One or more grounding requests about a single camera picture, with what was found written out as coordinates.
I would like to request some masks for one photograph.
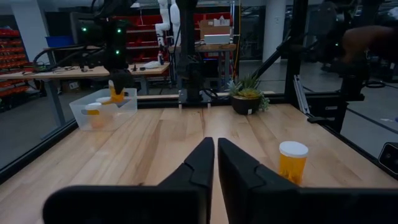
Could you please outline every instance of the workbench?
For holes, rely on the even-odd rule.
[[[203,52],[218,52],[218,89],[219,91],[223,91],[222,89],[222,75],[223,75],[223,58],[222,58],[222,53],[225,52],[225,63],[224,63],[224,71],[225,71],[225,76],[224,76],[224,85],[229,82],[229,68],[230,68],[230,52],[236,50],[236,44],[209,44],[209,45],[199,45],[195,47],[195,51],[198,53],[203,53]],[[181,46],[177,46],[174,48],[174,46],[169,47],[169,52],[171,54],[176,55],[175,61],[178,63],[177,55],[176,52],[181,51]],[[177,77],[177,87],[179,90],[182,89],[182,79],[178,76],[178,74],[175,74],[174,77]]]
[[[143,63],[137,63],[137,71],[133,72],[131,69],[134,65],[129,66],[131,75],[136,77],[141,83],[141,90],[143,90],[145,95],[149,94],[149,86],[147,77],[154,77],[162,75],[166,69],[169,68],[170,63],[165,62],[159,68],[146,69],[144,71],[139,70],[143,66]],[[45,91],[50,100],[50,107],[55,119],[55,123],[58,127],[62,127],[66,124],[65,117],[63,115],[61,103],[58,97],[58,91],[55,87],[53,80],[65,79],[65,78],[96,78],[96,77],[107,77],[109,72],[102,66],[88,69],[87,72],[82,72],[79,67],[72,67],[72,69],[66,70],[65,68],[59,68],[53,72],[42,72],[42,73],[32,73],[32,72],[18,72],[0,75],[1,79],[19,79],[19,78],[36,78],[44,81]]]
[[[291,105],[238,115],[231,106],[138,110],[118,130],[74,130],[0,185],[0,220],[42,223],[46,198],[68,185],[157,185],[203,140],[227,138],[277,171],[279,144],[309,148],[306,187],[396,188],[398,181]],[[215,159],[211,222],[228,223]]]

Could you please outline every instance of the wooden tabletop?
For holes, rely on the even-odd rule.
[[[236,44],[207,44],[196,46],[197,52],[219,52],[219,51],[232,51],[236,49]],[[177,51],[181,50],[181,46],[177,46]],[[174,52],[174,46],[169,47],[169,52]]]
[[[156,76],[163,74],[166,69],[170,66],[169,62],[165,62],[159,68],[145,69],[144,71],[139,70],[143,63],[137,63],[137,71],[133,72],[131,69],[134,65],[130,65],[129,69],[132,75],[145,75],[145,76]],[[18,79],[18,78],[90,78],[90,77],[105,77],[108,76],[109,72],[102,66],[89,69],[87,72],[82,72],[79,67],[72,67],[71,70],[65,70],[59,68],[54,72],[42,72],[42,73],[25,73],[22,72],[0,75],[0,79]]]
[[[396,188],[398,181],[291,105],[241,116],[230,106],[138,110],[113,132],[75,130],[0,185],[0,220],[42,223],[46,198],[68,185],[157,185],[204,137],[228,138],[277,170],[279,144],[299,141],[310,152],[303,186]],[[211,222],[228,223],[215,161]]]

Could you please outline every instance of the concrete floor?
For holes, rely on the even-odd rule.
[[[241,62],[240,75],[252,74],[261,62]],[[320,64],[304,63],[301,69],[302,84],[313,91],[335,91],[340,89],[341,79],[338,75],[324,73]],[[286,64],[274,64],[261,76],[260,88],[264,91],[283,93],[285,88]],[[160,88],[150,89],[150,95],[158,95]],[[176,89],[163,88],[162,94],[177,94]],[[62,108],[67,120],[73,115],[69,103],[89,94],[90,92],[68,93],[60,96]],[[386,87],[383,89],[363,90],[364,102],[351,102],[349,108],[363,114],[374,122],[347,111],[342,135],[378,157],[385,142],[397,141],[398,134],[384,129],[375,123],[381,123],[398,131],[398,123],[384,121],[394,120],[398,116],[398,89]],[[0,135],[0,169],[18,158],[20,155],[41,142],[56,125],[53,121],[47,98],[34,99],[20,107],[5,113],[0,113],[0,124],[4,130]]]

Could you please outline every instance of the cardboard box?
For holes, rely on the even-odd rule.
[[[80,91],[80,82],[78,80],[69,80],[62,82],[62,92],[78,93]]]
[[[208,19],[199,22],[200,39],[204,40],[205,35],[230,34],[229,19]]]

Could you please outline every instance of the blue bin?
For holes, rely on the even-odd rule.
[[[65,47],[75,45],[72,36],[46,37],[49,47]]]

